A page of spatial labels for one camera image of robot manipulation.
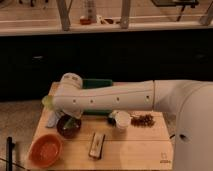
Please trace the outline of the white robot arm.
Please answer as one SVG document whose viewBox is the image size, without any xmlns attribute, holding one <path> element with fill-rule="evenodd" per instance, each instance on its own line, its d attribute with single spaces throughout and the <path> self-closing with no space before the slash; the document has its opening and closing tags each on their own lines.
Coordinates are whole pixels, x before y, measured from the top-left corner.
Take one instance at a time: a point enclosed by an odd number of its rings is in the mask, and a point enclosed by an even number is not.
<svg viewBox="0 0 213 171">
<path fill-rule="evenodd" d="M 173 171 L 213 171 L 213 81 L 150 80 L 84 89 L 62 76 L 53 106 L 79 118 L 82 110 L 143 110 L 176 116 Z"/>
</svg>

